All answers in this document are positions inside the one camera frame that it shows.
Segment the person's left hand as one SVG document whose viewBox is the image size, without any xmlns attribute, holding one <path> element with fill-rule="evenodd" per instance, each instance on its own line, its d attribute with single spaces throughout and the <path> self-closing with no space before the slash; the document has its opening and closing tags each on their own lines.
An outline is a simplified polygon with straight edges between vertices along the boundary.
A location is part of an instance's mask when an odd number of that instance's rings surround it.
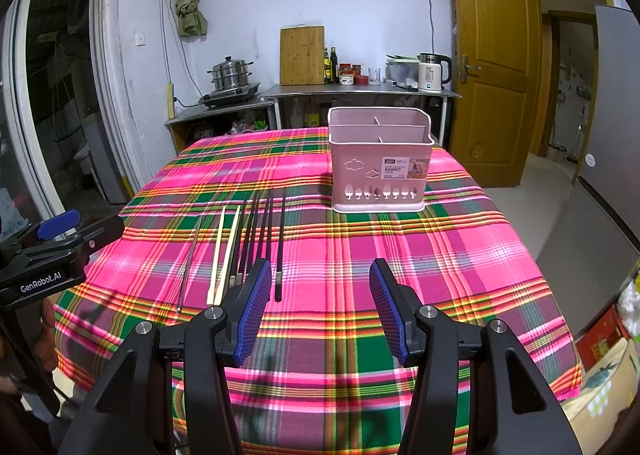
<svg viewBox="0 0 640 455">
<path fill-rule="evenodd" d="M 47 373 L 58 367 L 58 352 L 54 343 L 55 316 L 53 305 L 48 298 L 41 302 L 41 335 L 35 346 L 35 353 Z"/>
</svg>

